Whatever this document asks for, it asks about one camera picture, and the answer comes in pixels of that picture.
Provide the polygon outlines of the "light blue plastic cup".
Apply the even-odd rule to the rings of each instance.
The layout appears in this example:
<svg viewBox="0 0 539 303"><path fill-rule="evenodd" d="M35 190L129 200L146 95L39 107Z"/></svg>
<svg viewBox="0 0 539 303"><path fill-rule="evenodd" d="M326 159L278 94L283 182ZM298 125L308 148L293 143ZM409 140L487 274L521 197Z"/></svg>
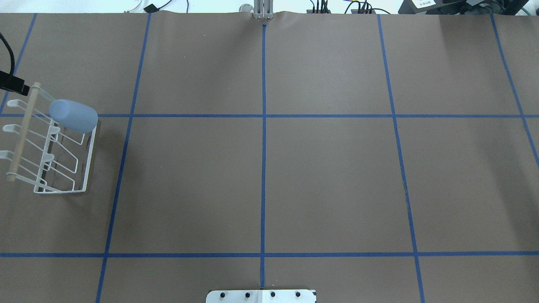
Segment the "light blue plastic cup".
<svg viewBox="0 0 539 303"><path fill-rule="evenodd" d="M80 134L92 132L98 124L96 110L72 100L53 101L49 107L49 114L60 125Z"/></svg>

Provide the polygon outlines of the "aluminium frame post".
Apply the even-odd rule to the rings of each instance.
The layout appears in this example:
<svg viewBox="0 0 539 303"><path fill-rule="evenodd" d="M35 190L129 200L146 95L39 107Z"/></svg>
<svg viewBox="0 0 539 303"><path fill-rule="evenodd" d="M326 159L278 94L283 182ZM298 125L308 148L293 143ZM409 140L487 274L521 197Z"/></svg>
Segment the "aluminium frame post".
<svg viewBox="0 0 539 303"><path fill-rule="evenodd" d="M275 14L273 10L273 0L254 0L253 17L254 19L273 19Z"/></svg>

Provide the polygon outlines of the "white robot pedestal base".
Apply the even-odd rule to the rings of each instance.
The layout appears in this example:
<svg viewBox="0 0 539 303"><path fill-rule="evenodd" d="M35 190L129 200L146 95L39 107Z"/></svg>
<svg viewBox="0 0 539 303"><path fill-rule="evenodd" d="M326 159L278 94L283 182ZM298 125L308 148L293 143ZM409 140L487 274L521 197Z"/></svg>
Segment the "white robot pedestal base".
<svg viewBox="0 0 539 303"><path fill-rule="evenodd" d="M215 290L208 292L206 303L316 303L315 290Z"/></svg>

